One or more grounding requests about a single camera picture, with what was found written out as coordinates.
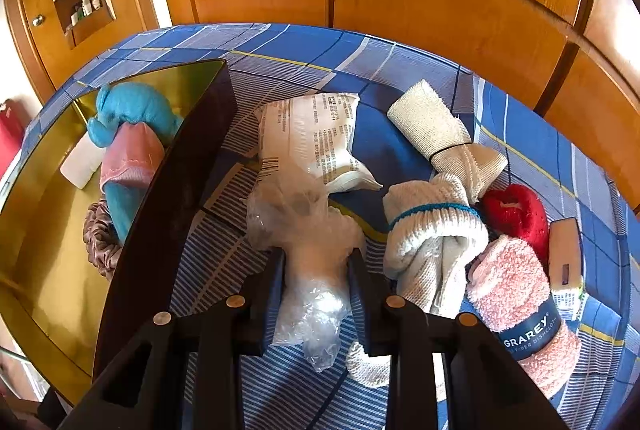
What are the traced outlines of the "blue tissue pack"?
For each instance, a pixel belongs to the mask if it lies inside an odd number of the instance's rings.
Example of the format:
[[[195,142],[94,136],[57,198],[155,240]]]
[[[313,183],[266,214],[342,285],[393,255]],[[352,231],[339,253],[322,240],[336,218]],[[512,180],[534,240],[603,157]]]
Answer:
[[[552,298],[565,320],[576,320],[582,306],[582,239],[574,217],[549,228],[549,281]]]

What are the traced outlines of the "brown satin scrunchie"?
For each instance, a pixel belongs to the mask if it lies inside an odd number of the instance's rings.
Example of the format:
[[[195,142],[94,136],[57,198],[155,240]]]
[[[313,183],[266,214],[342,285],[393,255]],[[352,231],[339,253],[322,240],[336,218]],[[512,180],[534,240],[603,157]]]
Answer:
[[[86,247],[88,261],[101,276],[111,281],[122,253],[122,246],[104,197],[89,205],[82,227],[82,241]]]

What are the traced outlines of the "round door knob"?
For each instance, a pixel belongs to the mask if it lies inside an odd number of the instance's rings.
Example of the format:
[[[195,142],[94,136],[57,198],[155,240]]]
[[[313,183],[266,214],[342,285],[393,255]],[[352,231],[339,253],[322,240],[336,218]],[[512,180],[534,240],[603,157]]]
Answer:
[[[33,26],[41,26],[46,21],[46,17],[44,15],[36,15],[32,20]]]

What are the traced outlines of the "white striped sock roll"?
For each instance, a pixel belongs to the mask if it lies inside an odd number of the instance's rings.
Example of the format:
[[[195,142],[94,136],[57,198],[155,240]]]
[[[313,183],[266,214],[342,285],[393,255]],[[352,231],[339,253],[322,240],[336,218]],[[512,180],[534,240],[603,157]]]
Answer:
[[[487,228],[469,205],[461,179],[440,173],[430,181],[390,186],[383,207],[385,276],[423,312],[456,317],[465,294],[465,268],[488,245]]]

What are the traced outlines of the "white printed packet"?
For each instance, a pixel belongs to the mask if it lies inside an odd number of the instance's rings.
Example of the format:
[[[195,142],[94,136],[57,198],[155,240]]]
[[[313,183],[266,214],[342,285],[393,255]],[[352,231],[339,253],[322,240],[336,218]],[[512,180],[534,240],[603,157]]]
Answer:
[[[319,93],[264,104],[255,112],[260,174],[295,165],[330,194],[381,189],[352,155],[359,103],[355,93]]]

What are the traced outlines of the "gold metal tray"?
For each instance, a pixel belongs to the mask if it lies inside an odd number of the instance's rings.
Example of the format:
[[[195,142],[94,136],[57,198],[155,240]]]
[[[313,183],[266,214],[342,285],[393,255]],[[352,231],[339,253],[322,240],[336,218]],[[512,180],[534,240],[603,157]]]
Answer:
[[[1,188],[1,315],[29,363],[75,404],[168,309],[238,106],[220,58],[62,101]]]

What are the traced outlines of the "pink microfiber dishcloth roll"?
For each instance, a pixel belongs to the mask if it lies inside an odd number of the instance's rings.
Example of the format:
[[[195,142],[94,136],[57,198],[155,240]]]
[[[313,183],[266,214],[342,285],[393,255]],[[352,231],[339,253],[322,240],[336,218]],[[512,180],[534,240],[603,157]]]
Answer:
[[[567,327],[534,249],[502,235],[476,259],[466,296],[503,349],[547,398],[562,389],[579,361],[580,339]]]

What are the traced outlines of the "white small box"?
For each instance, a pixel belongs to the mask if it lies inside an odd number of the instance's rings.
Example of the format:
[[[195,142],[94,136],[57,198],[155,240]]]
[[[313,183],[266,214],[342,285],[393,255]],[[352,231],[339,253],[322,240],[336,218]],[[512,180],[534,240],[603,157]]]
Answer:
[[[73,186],[84,189],[101,165],[104,153],[105,148],[98,147],[85,133],[61,164],[60,172]]]

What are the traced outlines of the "red plush heart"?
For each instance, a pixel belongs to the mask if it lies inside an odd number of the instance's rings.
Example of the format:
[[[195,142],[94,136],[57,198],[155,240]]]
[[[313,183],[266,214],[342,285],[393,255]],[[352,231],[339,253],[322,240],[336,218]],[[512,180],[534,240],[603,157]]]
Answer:
[[[500,234],[526,241],[544,269],[549,266],[549,223],[546,210],[530,188],[511,184],[487,190],[480,199],[487,224]]]

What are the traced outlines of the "red storage box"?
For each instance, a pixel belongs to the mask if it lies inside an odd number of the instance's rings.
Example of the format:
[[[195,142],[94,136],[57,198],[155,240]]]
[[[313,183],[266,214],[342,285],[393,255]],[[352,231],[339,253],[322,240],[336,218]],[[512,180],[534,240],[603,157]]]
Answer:
[[[0,111],[0,175],[3,176],[21,149],[24,124],[14,102],[7,99]]]

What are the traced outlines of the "blue plaid bed sheet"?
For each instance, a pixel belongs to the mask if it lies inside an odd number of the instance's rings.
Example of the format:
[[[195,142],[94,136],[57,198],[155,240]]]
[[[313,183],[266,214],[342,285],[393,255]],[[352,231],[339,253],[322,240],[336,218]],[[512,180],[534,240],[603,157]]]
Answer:
[[[238,113],[214,173],[216,191],[195,216],[171,294],[188,315],[237,291],[265,256],[245,236],[245,199],[257,170],[256,110],[314,92],[355,93],[354,155],[385,186],[425,179],[431,169],[386,113],[414,83],[426,81],[473,138],[508,159],[500,185],[523,184],[550,220],[572,217],[582,236],[586,289],[570,329],[582,341],[572,378],[553,405],[573,429],[603,429],[639,375],[639,224],[597,164],[524,104],[452,61],[352,32],[283,24],[173,26],[127,38],[76,72],[29,125],[21,157],[76,97],[126,76],[222,57]]]

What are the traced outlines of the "pink cloth pouch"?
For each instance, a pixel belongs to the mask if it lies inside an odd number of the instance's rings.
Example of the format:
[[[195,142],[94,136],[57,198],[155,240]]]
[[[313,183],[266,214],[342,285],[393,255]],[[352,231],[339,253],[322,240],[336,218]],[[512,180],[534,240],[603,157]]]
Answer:
[[[123,123],[105,149],[100,190],[113,183],[148,188],[164,156],[164,146],[151,127],[144,122]]]

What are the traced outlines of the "clear plastic bag bundle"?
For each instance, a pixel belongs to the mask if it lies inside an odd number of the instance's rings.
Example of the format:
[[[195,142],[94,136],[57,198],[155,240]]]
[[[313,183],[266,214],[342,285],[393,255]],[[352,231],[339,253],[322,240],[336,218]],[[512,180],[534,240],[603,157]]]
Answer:
[[[280,249],[285,276],[273,343],[303,346],[315,372],[333,366],[350,313],[347,260],[366,249],[358,223],[329,204],[326,187],[296,165],[258,175],[246,202],[248,241]]]

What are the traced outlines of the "cream rolled towel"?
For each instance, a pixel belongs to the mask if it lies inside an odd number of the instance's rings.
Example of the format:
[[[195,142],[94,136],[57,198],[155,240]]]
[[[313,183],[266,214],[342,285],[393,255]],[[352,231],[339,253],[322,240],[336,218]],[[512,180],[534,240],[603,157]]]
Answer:
[[[460,179],[471,205],[506,168],[506,157],[474,143],[462,121],[425,80],[397,99],[387,110],[387,118],[437,173]]]

